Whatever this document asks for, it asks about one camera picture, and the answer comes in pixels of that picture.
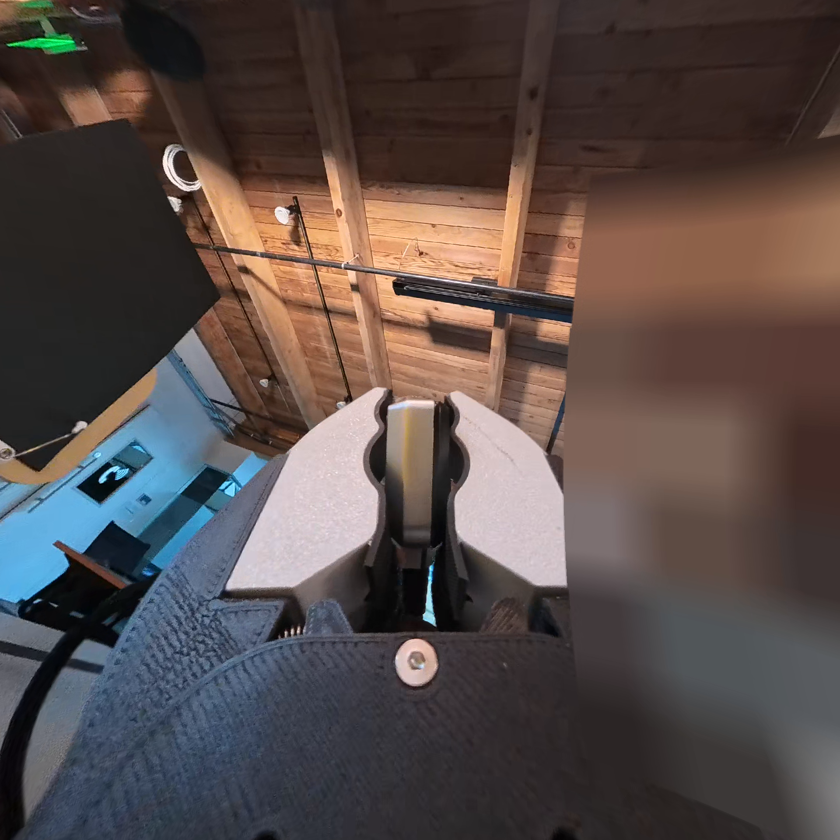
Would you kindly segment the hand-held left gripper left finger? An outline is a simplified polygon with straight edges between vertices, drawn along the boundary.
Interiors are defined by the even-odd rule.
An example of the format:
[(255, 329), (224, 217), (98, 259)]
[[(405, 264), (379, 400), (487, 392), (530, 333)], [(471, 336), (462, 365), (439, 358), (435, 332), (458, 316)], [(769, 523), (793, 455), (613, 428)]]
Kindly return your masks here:
[(375, 387), (313, 427), (288, 452), (225, 585), (232, 597), (290, 598), (300, 613), (338, 603), (362, 629), (365, 557), (381, 523), (371, 451), (392, 392)]

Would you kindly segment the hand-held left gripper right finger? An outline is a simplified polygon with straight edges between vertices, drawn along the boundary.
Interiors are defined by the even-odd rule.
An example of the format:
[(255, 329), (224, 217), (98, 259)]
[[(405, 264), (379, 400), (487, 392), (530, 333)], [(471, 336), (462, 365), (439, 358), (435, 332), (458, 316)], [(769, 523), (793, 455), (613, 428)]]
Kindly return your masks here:
[(445, 399), (451, 487), (436, 559), (440, 631), (542, 631), (568, 594), (564, 494), (524, 431), (462, 392)]

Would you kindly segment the black office chair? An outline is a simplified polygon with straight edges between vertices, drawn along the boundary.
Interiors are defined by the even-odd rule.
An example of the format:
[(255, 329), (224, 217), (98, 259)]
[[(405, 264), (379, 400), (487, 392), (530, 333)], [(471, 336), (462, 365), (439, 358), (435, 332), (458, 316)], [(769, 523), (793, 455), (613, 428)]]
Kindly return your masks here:
[(135, 576), (151, 544), (111, 521), (84, 549), (83, 553), (104, 568), (125, 576)]

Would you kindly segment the white door with window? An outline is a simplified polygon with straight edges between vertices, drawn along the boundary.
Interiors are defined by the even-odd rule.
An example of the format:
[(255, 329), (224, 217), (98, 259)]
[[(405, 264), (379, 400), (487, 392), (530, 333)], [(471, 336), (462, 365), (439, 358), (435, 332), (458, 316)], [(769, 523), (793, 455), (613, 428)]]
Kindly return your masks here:
[(197, 428), (179, 428), (147, 410), (101, 446), (92, 466), (34, 508), (28, 522), (47, 543), (78, 549), (110, 523), (137, 534), (202, 462)]

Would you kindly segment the wooden office desk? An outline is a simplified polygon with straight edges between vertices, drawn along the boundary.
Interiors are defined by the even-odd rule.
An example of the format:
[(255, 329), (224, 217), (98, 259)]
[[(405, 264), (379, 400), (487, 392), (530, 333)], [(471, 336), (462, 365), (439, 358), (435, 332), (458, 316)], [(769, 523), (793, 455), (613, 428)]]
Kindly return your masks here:
[(77, 570), (84, 569), (98, 580), (103, 581), (106, 585), (117, 590), (125, 589), (130, 585), (130, 582), (124, 577), (105, 568), (86, 554), (72, 549), (64, 542), (57, 540), (54, 541), (53, 545), (58, 551), (64, 554), (70, 567)]

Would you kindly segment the thin metal ceiling rod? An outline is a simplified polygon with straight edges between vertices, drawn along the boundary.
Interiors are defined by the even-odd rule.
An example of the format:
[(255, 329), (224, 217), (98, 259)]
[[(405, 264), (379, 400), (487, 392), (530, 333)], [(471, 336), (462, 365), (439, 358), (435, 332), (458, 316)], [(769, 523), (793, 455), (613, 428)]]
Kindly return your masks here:
[(266, 251), (250, 250), (246, 248), (230, 248), (227, 246), (210, 245), (203, 243), (193, 243), (193, 245), (196, 249), (212, 251), (219, 255), (241, 256), (243, 258), (249, 257), (253, 259), (265, 259), (268, 261), (281, 262), (293, 265), (344, 270), (377, 277), (390, 277), (394, 279), (405, 278), (407, 276), (406, 273), (401, 271), (390, 269), (377, 269), (372, 266), (363, 266), (350, 261), (316, 259), (313, 257), (298, 257), (294, 255), (282, 255)]

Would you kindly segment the black board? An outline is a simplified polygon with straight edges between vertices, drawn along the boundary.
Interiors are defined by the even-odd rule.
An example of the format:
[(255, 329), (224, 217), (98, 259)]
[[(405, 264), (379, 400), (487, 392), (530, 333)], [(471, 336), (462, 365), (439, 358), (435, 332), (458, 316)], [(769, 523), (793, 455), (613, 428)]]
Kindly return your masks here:
[(2, 441), (36, 470), (219, 300), (125, 120), (2, 147), (1, 293)]

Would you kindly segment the black ceiling track rail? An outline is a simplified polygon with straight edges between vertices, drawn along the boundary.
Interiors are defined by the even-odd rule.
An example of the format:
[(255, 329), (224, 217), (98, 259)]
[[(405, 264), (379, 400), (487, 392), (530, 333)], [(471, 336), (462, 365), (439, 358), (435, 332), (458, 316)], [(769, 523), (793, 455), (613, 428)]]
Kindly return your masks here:
[(457, 305), (524, 313), (537, 310), (572, 313), (574, 298), (547, 292), (499, 287), (472, 281), (436, 277), (403, 276), (393, 280), (398, 296), (453, 302)]

